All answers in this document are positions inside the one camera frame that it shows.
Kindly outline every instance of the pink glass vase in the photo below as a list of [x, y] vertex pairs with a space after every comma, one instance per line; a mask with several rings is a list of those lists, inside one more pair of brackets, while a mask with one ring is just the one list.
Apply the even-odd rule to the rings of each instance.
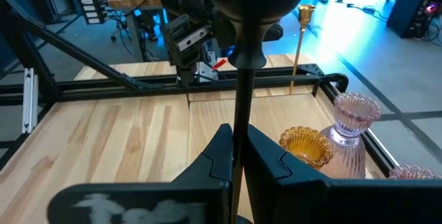
[[442, 179], [429, 169], [424, 169], [417, 165], [403, 165], [390, 171], [388, 179], [392, 180], [412, 180], [412, 179]]
[[381, 116], [371, 98], [358, 93], [341, 93], [334, 100], [335, 123], [321, 131], [334, 156], [320, 170], [331, 178], [365, 178], [365, 147], [361, 134]]

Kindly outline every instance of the glass object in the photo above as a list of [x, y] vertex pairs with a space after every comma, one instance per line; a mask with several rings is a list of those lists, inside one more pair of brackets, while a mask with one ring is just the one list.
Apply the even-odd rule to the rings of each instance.
[[299, 160], [319, 170], [333, 156], [332, 147], [324, 135], [309, 127], [292, 127], [281, 135], [279, 144]]
[[321, 133], [334, 155], [320, 171], [331, 178], [365, 178], [365, 147], [361, 134], [381, 116], [381, 107], [358, 93], [341, 93], [334, 100], [335, 123]]
[[436, 175], [429, 169], [423, 169], [417, 165], [403, 165], [390, 171], [388, 179], [407, 180], [407, 179], [442, 179], [442, 176]]

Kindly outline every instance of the computer tower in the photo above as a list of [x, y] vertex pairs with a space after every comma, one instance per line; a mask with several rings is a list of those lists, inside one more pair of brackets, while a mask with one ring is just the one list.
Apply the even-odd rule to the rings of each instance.
[[401, 38], [422, 38], [441, 6], [442, 0], [396, 0], [387, 27]]

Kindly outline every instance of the gold candlestick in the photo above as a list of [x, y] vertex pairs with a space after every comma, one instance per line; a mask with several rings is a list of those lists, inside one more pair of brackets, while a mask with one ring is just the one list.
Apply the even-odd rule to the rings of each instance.
[[[316, 8], [315, 6], [309, 4], [303, 4], [298, 6], [299, 9], [298, 21], [299, 24], [301, 25], [301, 28], [299, 33], [298, 48], [296, 49], [295, 64], [293, 65], [293, 76], [295, 76], [296, 69], [298, 67], [299, 52], [301, 50], [302, 38], [304, 37], [305, 28], [307, 27], [307, 24], [309, 24], [311, 20], [311, 14], [313, 14], [315, 8]], [[291, 92], [293, 91], [293, 84], [294, 82], [291, 81], [289, 94], [291, 94]]]

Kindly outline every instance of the red tag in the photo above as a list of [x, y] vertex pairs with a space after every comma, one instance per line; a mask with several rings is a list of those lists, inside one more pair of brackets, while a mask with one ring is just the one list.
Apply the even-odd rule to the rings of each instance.
[[215, 69], [219, 69], [219, 67], [221, 67], [222, 65], [224, 65], [226, 63], [226, 59], [222, 59], [221, 61], [217, 62], [217, 64], [215, 64], [215, 66], [212, 67], [213, 70]]

